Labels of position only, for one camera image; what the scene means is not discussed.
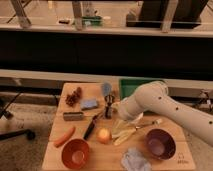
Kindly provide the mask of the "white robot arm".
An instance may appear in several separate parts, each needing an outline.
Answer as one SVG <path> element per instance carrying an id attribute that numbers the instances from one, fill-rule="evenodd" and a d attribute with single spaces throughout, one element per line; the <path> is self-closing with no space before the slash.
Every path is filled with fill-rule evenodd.
<path id="1" fill-rule="evenodd" d="M 173 100 L 162 81 L 142 84 L 118 105 L 125 121 L 134 121 L 145 111 L 161 114 L 213 146 L 213 116 Z"/>

